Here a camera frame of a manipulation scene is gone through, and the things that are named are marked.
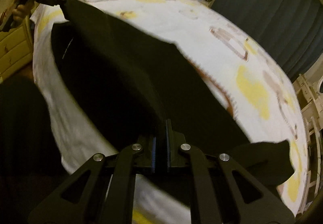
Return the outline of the person's left hand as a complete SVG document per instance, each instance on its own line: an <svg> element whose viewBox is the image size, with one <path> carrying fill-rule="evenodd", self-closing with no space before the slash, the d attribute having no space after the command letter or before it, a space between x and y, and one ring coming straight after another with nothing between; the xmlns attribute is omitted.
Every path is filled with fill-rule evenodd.
<svg viewBox="0 0 323 224"><path fill-rule="evenodd" d="M31 10L34 6L35 0L28 0L25 4L18 4L17 6L14 6L14 9L12 10L12 15L15 22L15 27L21 25L24 18L31 13Z"/></svg>

